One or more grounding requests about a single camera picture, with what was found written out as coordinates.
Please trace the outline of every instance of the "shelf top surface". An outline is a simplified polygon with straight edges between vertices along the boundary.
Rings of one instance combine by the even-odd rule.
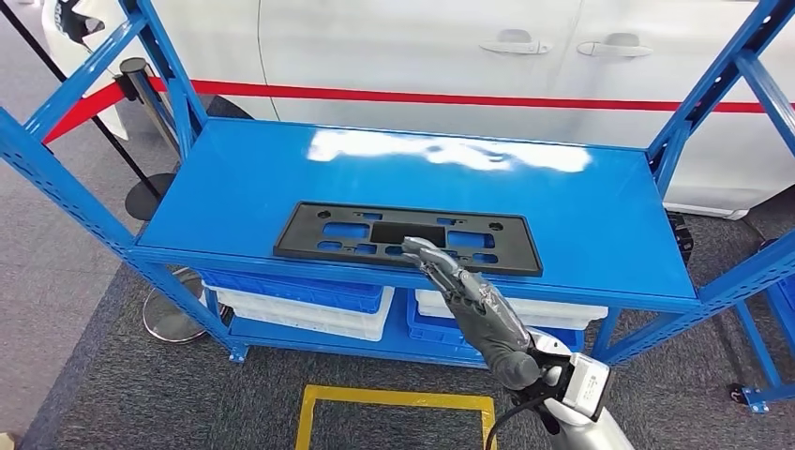
[[[520,215],[543,276],[497,279],[695,296],[645,155],[615,147],[212,118],[137,245],[252,258],[286,276],[355,269],[273,256],[301,201]]]

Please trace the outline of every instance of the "blue plastic crate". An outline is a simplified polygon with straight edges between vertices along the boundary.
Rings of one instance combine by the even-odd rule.
[[[202,276],[205,284],[218,288],[270,295],[369,314],[375,313],[381,306],[383,286],[306,278],[270,277],[198,268],[194,270]]]
[[[454,319],[423,316],[417,310],[414,291],[410,291],[407,297],[406,322],[409,325],[410,338],[471,348],[470,344],[464,340]],[[581,352],[585,344],[585,333],[581,330],[541,327],[537,329],[560,339],[572,352]]]

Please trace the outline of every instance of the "stanchion base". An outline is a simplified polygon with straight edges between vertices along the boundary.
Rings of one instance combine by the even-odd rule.
[[[157,173],[147,179],[152,183],[157,192],[160,193],[160,198],[162,198],[172,185],[175,176],[175,173]],[[125,198],[125,209],[127,209],[127,214],[138,220],[152,220],[159,205],[160,199],[152,194],[143,181],[133,186]]]
[[[204,292],[199,274],[186,267],[173,274],[199,301]],[[143,326],[155,338],[172,343],[187,343],[204,334],[201,325],[156,289],[149,293],[143,303]]]

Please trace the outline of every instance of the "shelf foot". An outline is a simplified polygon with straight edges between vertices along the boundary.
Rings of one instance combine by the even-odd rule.
[[[756,414],[764,414],[770,410],[767,402],[760,400],[760,401],[750,401],[749,398],[752,397],[754,394],[758,394],[760,391],[759,389],[753,387],[746,387],[742,384],[734,382],[727,386],[728,395],[732,401],[735,403],[740,403],[741,405],[747,405],[748,408],[751,409],[752,413]]]
[[[246,355],[248,354],[248,345],[244,344],[234,344],[230,351],[229,360],[233,363],[242,364],[246,361]]]

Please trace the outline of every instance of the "yellow floor tape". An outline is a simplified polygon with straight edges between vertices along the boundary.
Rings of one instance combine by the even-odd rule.
[[[486,444],[488,431],[494,425],[494,400],[491,397],[434,394],[429,392],[382,391],[307,384],[304,389],[304,399],[301,401],[301,416],[298,422],[295,450],[309,450],[309,442],[312,438],[312,420],[317,400],[480,411],[484,445]]]

